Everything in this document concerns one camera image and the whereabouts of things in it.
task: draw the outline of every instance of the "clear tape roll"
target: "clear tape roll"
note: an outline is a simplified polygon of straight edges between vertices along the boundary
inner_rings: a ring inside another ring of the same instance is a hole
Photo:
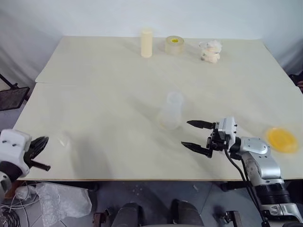
[[[166,38],[165,53],[176,55],[182,53],[183,50],[184,50],[183,38],[175,35],[171,35]]]

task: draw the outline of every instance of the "yellow plate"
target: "yellow plate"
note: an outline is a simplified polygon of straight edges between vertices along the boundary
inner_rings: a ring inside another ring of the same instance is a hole
[[[267,140],[274,149],[282,153],[295,153],[299,149],[296,137],[282,128],[268,130]]]

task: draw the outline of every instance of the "transparent cup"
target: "transparent cup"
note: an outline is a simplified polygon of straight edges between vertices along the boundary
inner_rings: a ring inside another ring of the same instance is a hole
[[[160,110],[157,121],[161,128],[174,130],[181,125],[183,95],[180,92],[169,92],[166,103]]]

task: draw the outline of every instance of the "gray floor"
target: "gray floor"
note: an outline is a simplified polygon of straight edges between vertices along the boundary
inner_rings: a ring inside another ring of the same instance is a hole
[[[238,210],[243,226],[260,226],[261,220],[245,190],[222,192],[217,184],[187,181],[101,182],[100,190],[96,193],[97,205],[91,214],[82,218],[65,218],[54,227],[93,226],[92,215],[94,212],[103,212],[106,208],[118,211],[121,206],[130,201],[137,202],[143,207],[146,225],[166,224],[173,199],[194,204],[206,227],[220,226],[214,218],[214,211],[217,209]],[[29,226],[43,226],[39,202],[28,207],[27,213],[30,214]],[[24,211],[18,210],[18,214],[21,226],[26,227]]]

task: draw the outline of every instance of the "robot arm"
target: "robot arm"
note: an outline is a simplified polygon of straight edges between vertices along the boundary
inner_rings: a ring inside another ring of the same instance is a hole
[[[261,214],[268,220],[296,219],[303,223],[298,207],[291,202],[281,178],[280,167],[270,154],[270,146],[260,138],[236,137],[237,124],[233,117],[220,122],[188,121],[198,128],[213,130],[207,139],[206,148],[181,142],[190,150],[211,158],[213,150],[229,150],[230,157],[242,160],[244,172],[254,187]]]
[[[31,167],[48,171],[50,166],[33,161],[45,148],[48,137],[32,137],[23,132],[5,129],[0,134],[0,203],[19,177],[25,177]]]

